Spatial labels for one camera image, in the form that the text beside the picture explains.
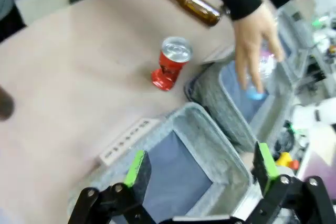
purple surface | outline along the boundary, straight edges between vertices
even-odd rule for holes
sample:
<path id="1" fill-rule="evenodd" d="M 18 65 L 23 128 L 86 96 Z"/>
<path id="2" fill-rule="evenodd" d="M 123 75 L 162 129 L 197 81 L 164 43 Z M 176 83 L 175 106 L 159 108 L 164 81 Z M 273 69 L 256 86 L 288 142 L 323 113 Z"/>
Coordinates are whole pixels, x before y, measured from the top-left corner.
<path id="1" fill-rule="evenodd" d="M 336 154 L 333 156 L 331 166 L 315 152 L 312 152 L 305 170 L 304 178 L 309 176 L 320 176 L 327 188 L 329 197 L 336 199 Z"/>

clear plastic bottle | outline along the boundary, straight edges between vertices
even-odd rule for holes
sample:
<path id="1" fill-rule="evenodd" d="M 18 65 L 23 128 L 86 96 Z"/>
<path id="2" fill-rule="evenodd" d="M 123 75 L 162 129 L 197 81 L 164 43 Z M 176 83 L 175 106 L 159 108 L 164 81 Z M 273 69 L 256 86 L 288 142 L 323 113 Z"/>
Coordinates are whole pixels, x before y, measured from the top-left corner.
<path id="1" fill-rule="evenodd" d="M 270 53 L 267 47 L 263 47 L 260 52 L 259 73 L 263 83 L 269 78 L 277 65 L 274 54 Z M 251 76 L 247 75 L 246 94 L 252 100 L 261 100 L 265 97 L 265 93 L 258 93 L 256 87 L 252 83 Z"/>

green tape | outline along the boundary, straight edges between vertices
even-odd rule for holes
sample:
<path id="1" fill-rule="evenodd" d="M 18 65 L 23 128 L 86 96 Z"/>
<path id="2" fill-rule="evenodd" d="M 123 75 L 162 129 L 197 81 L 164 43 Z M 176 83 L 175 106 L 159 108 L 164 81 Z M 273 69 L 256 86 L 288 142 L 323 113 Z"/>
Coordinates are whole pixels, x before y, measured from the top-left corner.
<path id="1" fill-rule="evenodd" d="M 278 168 L 274 162 L 274 159 L 269 152 L 268 146 L 266 143 L 259 143 L 259 149 L 264 159 L 264 166 L 267 173 L 267 182 L 264 191 L 262 192 L 263 195 L 268 191 L 272 182 L 279 176 Z"/>
<path id="2" fill-rule="evenodd" d="M 135 155 L 133 163 L 130 169 L 128 170 L 128 173 L 124 180 L 124 184 L 127 185 L 129 188 L 131 188 L 135 184 L 136 178 L 138 177 L 139 170 L 145 155 L 146 155 L 145 151 L 138 151 Z"/>

yellow object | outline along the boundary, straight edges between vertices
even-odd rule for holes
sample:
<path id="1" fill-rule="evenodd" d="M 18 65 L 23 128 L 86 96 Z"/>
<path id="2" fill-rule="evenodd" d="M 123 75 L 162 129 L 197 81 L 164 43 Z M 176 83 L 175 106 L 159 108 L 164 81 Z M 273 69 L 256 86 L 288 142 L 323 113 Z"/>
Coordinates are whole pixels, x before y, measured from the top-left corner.
<path id="1" fill-rule="evenodd" d="M 290 156 L 290 154 L 288 152 L 282 152 L 281 155 L 280 155 L 280 158 L 275 163 L 278 166 L 289 167 L 290 162 L 292 162 L 292 161 L 293 161 L 292 157 Z"/>

finger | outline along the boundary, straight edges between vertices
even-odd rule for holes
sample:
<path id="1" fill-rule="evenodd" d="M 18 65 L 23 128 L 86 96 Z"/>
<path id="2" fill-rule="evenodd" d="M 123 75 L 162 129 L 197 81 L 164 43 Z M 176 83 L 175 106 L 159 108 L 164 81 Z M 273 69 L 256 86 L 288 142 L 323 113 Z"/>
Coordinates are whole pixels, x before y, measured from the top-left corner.
<path id="1" fill-rule="evenodd" d="M 283 61 L 284 52 L 276 30 L 264 35 L 264 38 L 268 41 L 268 48 L 274 54 L 277 61 Z"/>
<path id="2" fill-rule="evenodd" d="M 245 58 L 245 52 L 241 45 L 239 45 L 239 42 L 236 44 L 236 73 L 238 77 L 238 81 L 242 87 L 242 89 L 246 89 L 247 81 L 246 81 L 246 58 Z"/>
<path id="3" fill-rule="evenodd" d="M 252 82 L 255 85 L 258 93 L 263 93 L 264 88 L 259 73 L 259 62 L 260 62 L 260 43 L 258 44 L 258 46 L 253 47 L 253 49 L 250 49 L 248 52 L 248 69 Z"/>

